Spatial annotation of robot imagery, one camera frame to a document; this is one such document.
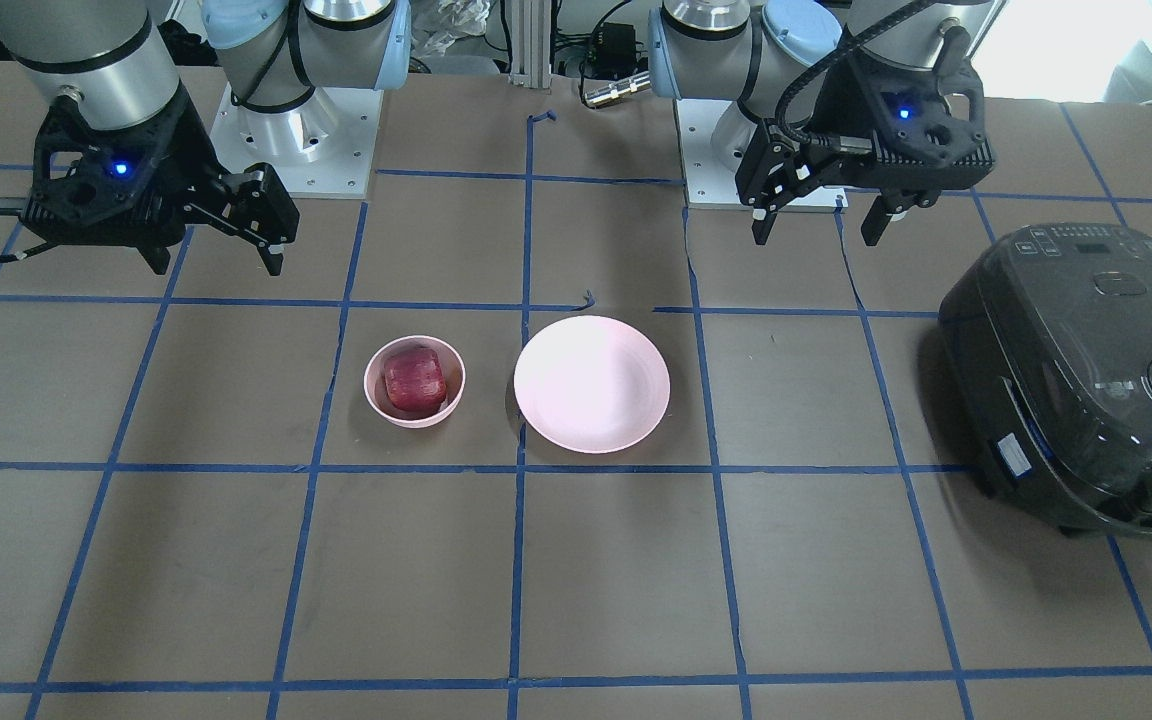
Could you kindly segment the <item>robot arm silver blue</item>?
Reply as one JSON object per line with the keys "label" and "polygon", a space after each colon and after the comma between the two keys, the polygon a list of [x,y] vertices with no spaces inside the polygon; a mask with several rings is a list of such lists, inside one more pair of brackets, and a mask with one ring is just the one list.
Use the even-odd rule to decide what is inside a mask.
{"label": "robot arm silver blue", "polygon": [[198,28],[146,1],[0,1],[0,41],[47,103],[31,185],[0,197],[0,264],[132,249],[162,275],[192,225],[255,247],[297,237],[285,170],[346,158],[332,91],[401,88],[407,1],[204,1]]}
{"label": "robot arm silver blue", "polygon": [[995,169],[973,51],[996,1],[664,1],[650,14],[655,94],[733,104],[751,126],[733,173],[764,243],[791,200],[874,190],[872,247],[896,217]]}

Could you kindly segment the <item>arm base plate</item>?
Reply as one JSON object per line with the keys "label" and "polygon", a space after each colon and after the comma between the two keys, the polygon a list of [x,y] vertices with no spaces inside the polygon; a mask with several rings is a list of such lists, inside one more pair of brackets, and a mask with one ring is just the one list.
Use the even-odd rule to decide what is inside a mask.
{"label": "arm base plate", "polygon": [[317,88],[298,108],[257,113],[223,94],[209,137],[225,168],[268,162],[296,199],[365,200],[385,96]]}
{"label": "arm base plate", "polygon": [[687,206],[748,210],[740,202],[735,173],[755,124],[736,103],[714,99],[676,100],[675,118]]}

